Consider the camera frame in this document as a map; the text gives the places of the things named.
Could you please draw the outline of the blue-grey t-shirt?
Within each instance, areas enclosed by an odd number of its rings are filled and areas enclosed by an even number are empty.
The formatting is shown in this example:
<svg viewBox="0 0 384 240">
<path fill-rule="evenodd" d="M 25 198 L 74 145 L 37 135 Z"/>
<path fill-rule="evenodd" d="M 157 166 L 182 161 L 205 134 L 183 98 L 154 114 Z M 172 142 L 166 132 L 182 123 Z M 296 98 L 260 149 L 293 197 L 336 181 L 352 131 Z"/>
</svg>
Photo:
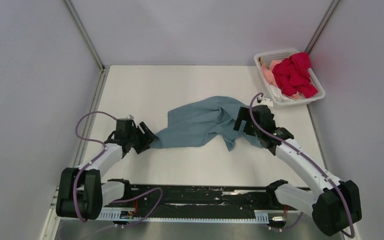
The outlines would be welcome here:
<svg viewBox="0 0 384 240">
<path fill-rule="evenodd" d="M 256 136 L 234 130 L 241 107 L 246 105 L 228 96 L 212 96 L 189 103 L 167 113 L 167 127 L 157 132 L 152 149 L 198 148 L 217 136 L 222 137 L 228 151 L 236 146 L 236 140 L 244 138 L 250 145 L 262 148 Z"/>
</svg>

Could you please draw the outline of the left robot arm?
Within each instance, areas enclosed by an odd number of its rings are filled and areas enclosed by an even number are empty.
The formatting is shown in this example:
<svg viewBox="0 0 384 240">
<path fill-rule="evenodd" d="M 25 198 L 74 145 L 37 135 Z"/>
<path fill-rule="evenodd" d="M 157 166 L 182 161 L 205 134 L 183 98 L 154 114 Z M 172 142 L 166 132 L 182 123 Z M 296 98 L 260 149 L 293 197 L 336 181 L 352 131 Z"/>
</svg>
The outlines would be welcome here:
<svg viewBox="0 0 384 240">
<path fill-rule="evenodd" d="M 135 124 L 133 119 L 118 119 L 115 130 L 103 142 L 97 156 L 62 171 L 55 208 L 57 216 L 95 220 L 102 208 L 109 204 L 116 202 L 121 207 L 129 206 L 133 201 L 130 182 L 111 179 L 103 183 L 102 177 L 130 150 L 140 154 L 158 140 L 159 137 L 144 122 Z"/>
</svg>

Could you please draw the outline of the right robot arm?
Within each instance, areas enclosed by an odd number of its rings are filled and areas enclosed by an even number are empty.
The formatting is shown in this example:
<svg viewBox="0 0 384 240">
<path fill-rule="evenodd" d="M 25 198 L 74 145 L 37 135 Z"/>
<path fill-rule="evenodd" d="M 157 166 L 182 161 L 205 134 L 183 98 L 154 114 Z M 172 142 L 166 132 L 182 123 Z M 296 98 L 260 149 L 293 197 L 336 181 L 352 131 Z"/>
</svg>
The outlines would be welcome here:
<svg viewBox="0 0 384 240">
<path fill-rule="evenodd" d="M 327 236 L 344 232 L 346 228 L 350 229 L 349 238 L 355 235 L 353 225 L 362 219 L 359 187 L 312 160 L 292 133 L 276 126 L 268 106 L 240 107 L 233 129 L 256 137 L 263 148 L 292 168 L 309 188 L 303 190 L 283 179 L 271 183 L 265 195 L 270 208 L 292 207 L 310 216 Z"/>
</svg>

